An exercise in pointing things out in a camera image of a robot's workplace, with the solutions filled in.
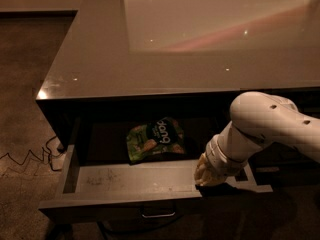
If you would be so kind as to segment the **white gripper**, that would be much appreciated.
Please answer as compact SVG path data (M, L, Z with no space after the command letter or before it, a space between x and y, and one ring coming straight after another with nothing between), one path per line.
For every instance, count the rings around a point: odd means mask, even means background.
M246 160L238 162L228 158L218 145L218 136L214 135L206 145L205 154L198 159L194 180L198 186L216 186L225 182L224 177L237 175L246 165Z

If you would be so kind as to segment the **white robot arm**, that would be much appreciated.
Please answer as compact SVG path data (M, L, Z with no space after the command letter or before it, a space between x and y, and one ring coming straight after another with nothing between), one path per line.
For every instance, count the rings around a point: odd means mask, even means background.
M207 143L194 173L201 187L238 174L255 153L277 142L320 162L320 120L300 113L289 99L245 92L230 106L231 121Z

